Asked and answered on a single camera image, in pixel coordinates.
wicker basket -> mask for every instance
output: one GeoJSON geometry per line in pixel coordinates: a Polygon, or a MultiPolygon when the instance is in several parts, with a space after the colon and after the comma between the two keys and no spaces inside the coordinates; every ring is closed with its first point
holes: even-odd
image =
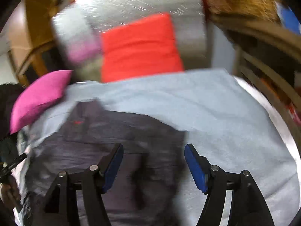
{"type": "Polygon", "coordinates": [[[211,13],[255,16],[279,21],[275,1],[279,0],[206,0],[211,13]]]}

bed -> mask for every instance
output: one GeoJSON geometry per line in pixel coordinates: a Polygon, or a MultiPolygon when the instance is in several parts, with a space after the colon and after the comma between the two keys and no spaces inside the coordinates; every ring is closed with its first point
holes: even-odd
{"type": "MultiPolygon", "coordinates": [[[[193,143],[200,155],[227,171],[248,169],[275,225],[288,225],[299,210],[301,161],[296,144],[278,112],[242,79],[221,69],[199,69],[107,84],[87,81],[70,85],[64,99],[29,129],[26,152],[30,154],[56,132],[77,102],[93,99],[108,110],[146,114],[186,131],[184,144],[193,143]]],[[[50,164],[40,165],[47,169],[50,164]]],[[[26,159],[15,171],[22,196],[28,166],[26,159]]],[[[35,189],[44,194],[43,180],[38,176],[33,180],[35,189]]],[[[183,225],[196,225],[205,199],[186,168],[174,200],[183,225]]],[[[227,194],[221,225],[227,225],[230,201],[227,194]]],[[[21,222],[22,212],[18,216],[21,222]]]]}

white wall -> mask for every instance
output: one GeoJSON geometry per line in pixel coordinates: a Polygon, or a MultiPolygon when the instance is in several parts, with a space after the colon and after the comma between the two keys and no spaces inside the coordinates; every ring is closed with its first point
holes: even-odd
{"type": "Polygon", "coordinates": [[[212,45],[212,68],[225,68],[229,74],[232,73],[235,61],[235,50],[231,42],[228,41],[223,31],[213,24],[209,25],[212,45]]]}
{"type": "Polygon", "coordinates": [[[11,68],[8,55],[6,53],[0,55],[0,84],[6,82],[17,83],[17,79],[11,68]]]}

metal pivot bolt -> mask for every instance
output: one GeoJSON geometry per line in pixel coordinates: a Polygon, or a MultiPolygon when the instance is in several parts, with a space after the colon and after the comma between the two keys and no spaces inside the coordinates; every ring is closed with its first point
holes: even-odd
{"type": "Polygon", "coordinates": [[[217,165],[212,165],[212,166],[211,166],[211,170],[212,170],[212,171],[218,171],[218,170],[219,170],[219,166],[217,166],[217,165]]]}
{"type": "Polygon", "coordinates": [[[98,169],[98,166],[97,165],[91,165],[89,169],[90,169],[90,171],[96,171],[98,169]]]}
{"type": "Polygon", "coordinates": [[[248,170],[243,170],[243,175],[250,176],[250,172],[248,170]]]}
{"type": "Polygon", "coordinates": [[[66,174],[67,174],[66,171],[60,171],[60,172],[58,173],[58,176],[64,177],[66,174]]]}

dark gray blanket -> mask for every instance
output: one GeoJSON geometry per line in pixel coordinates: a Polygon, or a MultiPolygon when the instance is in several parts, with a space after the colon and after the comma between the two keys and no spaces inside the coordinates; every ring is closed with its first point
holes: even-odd
{"type": "MultiPolygon", "coordinates": [[[[59,171],[84,171],[121,143],[123,161],[103,195],[111,224],[178,225],[172,198],[183,168],[183,140],[184,132],[147,115],[107,111],[97,100],[79,102],[59,131],[32,149],[24,221],[30,225],[59,171]]],[[[81,224],[87,225],[80,193],[78,198],[81,224]]]]}

